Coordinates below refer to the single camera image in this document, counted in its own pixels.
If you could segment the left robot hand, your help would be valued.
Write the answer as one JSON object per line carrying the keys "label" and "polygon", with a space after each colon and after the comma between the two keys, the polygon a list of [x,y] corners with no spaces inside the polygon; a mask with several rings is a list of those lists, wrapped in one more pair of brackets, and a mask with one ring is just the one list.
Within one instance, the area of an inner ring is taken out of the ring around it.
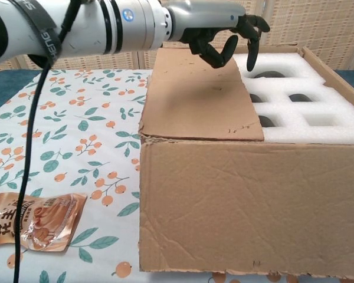
{"label": "left robot hand", "polygon": [[[167,40],[189,45],[212,68],[222,68],[234,55],[238,37],[248,40],[247,70],[255,67],[261,34],[270,31],[267,21],[247,14],[245,8],[230,1],[171,1],[167,4],[171,17],[171,33]],[[229,30],[230,36],[221,52],[211,42],[217,33]]]}

